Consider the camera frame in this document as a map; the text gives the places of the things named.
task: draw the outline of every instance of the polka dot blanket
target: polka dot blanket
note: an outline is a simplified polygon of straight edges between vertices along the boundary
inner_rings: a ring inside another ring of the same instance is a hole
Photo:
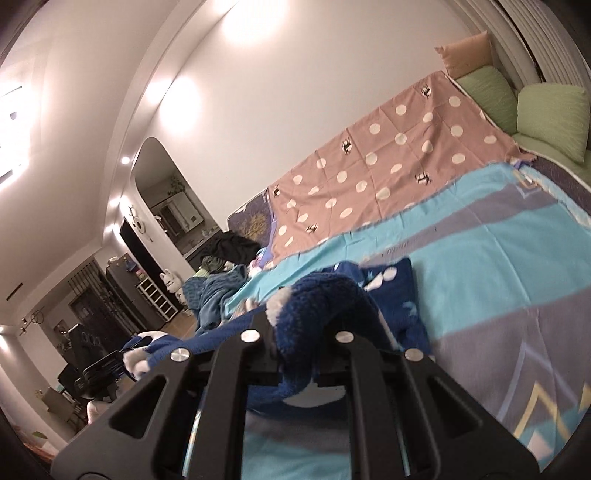
[[[270,185],[277,228],[266,268],[512,157],[524,158],[515,141],[443,72],[432,73]]]

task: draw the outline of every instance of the green pillow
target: green pillow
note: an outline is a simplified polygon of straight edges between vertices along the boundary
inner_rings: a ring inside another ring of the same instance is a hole
[[[585,151],[585,163],[581,165],[579,163],[573,162],[566,155],[559,152],[551,145],[542,142],[542,140],[531,138],[523,134],[513,135],[513,140],[515,140],[521,148],[531,150],[549,160],[554,160],[555,163],[570,170],[577,177],[583,180],[587,186],[591,187],[591,152],[589,150]]]
[[[503,132],[517,133],[517,98],[499,70],[482,67],[456,81]]]
[[[589,97],[585,89],[560,83],[523,88],[517,104],[517,130],[583,163],[589,136]]]

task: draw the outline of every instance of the screw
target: screw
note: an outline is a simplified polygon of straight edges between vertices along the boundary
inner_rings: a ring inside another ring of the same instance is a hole
[[[343,330],[335,335],[336,341],[339,343],[351,343],[355,339],[355,335],[351,332]]]
[[[254,343],[259,338],[261,338],[261,334],[256,330],[244,330],[240,334],[240,340],[242,340],[245,343]]]
[[[404,356],[411,362],[420,362],[424,357],[423,352],[418,348],[409,348],[404,352]]]
[[[170,359],[173,362],[184,362],[188,360],[191,356],[191,352],[189,352],[186,348],[176,348],[170,354]]]

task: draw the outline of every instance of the shelf unit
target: shelf unit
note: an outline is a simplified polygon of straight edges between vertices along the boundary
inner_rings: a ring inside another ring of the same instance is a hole
[[[166,298],[166,295],[162,293],[162,290],[156,286],[150,277],[146,277],[139,282],[137,289],[152,304],[165,322],[170,322],[178,313],[178,308]]]

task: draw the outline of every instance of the peach pillow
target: peach pillow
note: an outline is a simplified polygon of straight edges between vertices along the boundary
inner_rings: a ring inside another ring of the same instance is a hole
[[[457,79],[484,65],[492,65],[492,49],[488,32],[464,38],[457,43],[435,47],[447,69],[447,74]]]

